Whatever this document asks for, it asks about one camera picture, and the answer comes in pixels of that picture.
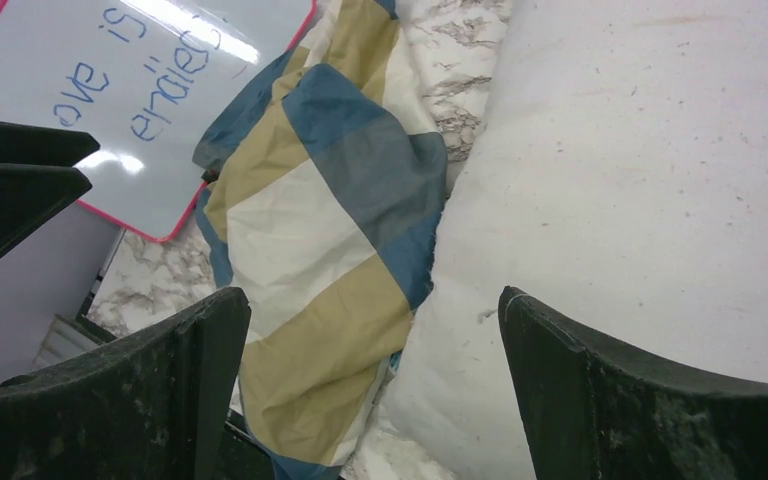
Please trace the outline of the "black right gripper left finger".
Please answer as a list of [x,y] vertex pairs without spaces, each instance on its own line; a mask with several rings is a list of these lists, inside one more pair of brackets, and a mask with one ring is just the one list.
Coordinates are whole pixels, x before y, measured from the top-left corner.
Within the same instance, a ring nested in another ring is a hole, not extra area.
[[251,310],[226,287],[0,384],[0,479],[208,479]]

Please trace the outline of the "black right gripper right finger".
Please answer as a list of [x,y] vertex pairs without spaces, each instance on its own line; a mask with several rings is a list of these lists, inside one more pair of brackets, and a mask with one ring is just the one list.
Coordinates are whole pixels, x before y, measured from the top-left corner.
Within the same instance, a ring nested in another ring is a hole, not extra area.
[[768,479],[768,383],[700,370],[515,287],[498,304],[540,479]]

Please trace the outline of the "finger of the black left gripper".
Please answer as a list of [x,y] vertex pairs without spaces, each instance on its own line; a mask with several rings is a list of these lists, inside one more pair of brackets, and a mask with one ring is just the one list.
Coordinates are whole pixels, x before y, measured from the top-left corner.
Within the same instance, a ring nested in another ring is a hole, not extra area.
[[0,121],[0,163],[73,167],[100,149],[85,132]]
[[91,188],[72,167],[0,164],[0,258]]

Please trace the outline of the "white pillow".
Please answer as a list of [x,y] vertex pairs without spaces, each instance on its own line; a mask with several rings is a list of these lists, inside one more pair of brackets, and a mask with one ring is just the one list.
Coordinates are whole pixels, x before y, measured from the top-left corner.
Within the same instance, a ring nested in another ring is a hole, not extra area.
[[462,479],[530,479],[505,287],[768,383],[768,1],[517,1],[381,417]]

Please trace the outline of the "blue beige checked pillowcase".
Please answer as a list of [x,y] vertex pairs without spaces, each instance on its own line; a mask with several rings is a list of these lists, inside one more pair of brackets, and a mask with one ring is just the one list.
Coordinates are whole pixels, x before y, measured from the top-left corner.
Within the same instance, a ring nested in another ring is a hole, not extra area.
[[332,1],[205,132],[200,227],[251,320],[248,433],[279,479],[335,479],[432,288],[447,147],[391,1]]

